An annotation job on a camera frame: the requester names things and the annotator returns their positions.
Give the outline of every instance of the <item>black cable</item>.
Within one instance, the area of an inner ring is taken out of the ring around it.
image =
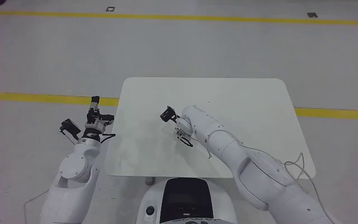
[[[110,139],[110,138],[113,138],[114,136],[116,136],[116,134],[102,134],[102,135],[103,135],[103,136],[109,136],[109,137],[103,139],[103,140],[101,141],[101,143],[104,143],[105,140]]]

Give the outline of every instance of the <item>black square marker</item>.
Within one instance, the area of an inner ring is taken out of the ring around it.
[[[307,16],[310,18],[318,18],[317,14],[315,12],[307,12]]]
[[[114,12],[114,9],[115,9],[115,8],[116,8],[116,7],[113,7],[113,6],[107,7],[106,12]]]

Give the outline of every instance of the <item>cable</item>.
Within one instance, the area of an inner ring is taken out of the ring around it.
[[[25,224],[27,224],[27,216],[26,216],[26,204],[28,204],[29,202],[32,202],[33,200],[39,198],[40,196],[42,196],[43,194],[46,194],[50,189],[48,189],[47,191],[39,194],[38,196],[36,196],[35,198],[31,198],[30,200],[28,200],[27,202],[25,202],[23,204],[23,216],[24,216],[24,220],[25,220]]]
[[[61,132],[64,136],[66,136],[66,138],[68,138],[68,140],[70,140],[70,141],[72,142],[72,144],[76,145],[63,131],[60,130],[60,132]]]
[[[323,206],[323,204],[322,204],[322,202],[321,202],[321,198],[319,197],[318,190],[317,190],[317,188],[315,187],[315,184],[313,183],[313,180],[312,180],[312,178],[310,177],[310,175],[309,175],[302,167],[300,167],[298,164],[296,164],[295,162],[291,162],[291,161],[287,161],[287,162],[284,163],[284,166],[285,166],[285,169],[286,169],[287,172],[288,172],[288,170],[287,170],[287,165],[295,165],[295,166],[297,166],[298,168],[301,169],[301,172],[303,172],[303,173],[308,177],[308,179],[311,181],[311,183],[312,183],[312,185],[313,185],[315,194],[317,195],[318,202],[319,202],[319,204],[321,205],[324,214],[326,214],[326,216],[327,216],[327,218],[330,220],[330,222],[332,222],[333,224],[335,224],[335,222],[330,218],[330,216],[328,215],[328,212],[327,212],[326,209],[324,208],[324,206]]]
[[[105,140],[110,139],[110,138],[113,138],[114,136],[116,136],[116,134],[102,134],[102,135],[103,135],[103,136],[109,136],[109,137],[103,139],[103,140],[101,141],[101,143],[104,143]]]

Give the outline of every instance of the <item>round button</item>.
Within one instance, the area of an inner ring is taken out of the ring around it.
[[[154,214],[154,207],[153,206],[148,206],[145,210],[146,214],[151,216],[152,214]]]

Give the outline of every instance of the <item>white table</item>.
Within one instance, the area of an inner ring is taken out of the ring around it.
[[[221,122],[246,146],[259,148],[282,162],[300,152],[305,169],[315,167],[286,86],[281,80],[259,78],[128,78],[114,120],[105,170],[112,176],[232,178],[204,147],[181,143],[174,122],[160,115],[171,106],[181,115],[196,104]],[[295,176],[299,170],[290,168]]]

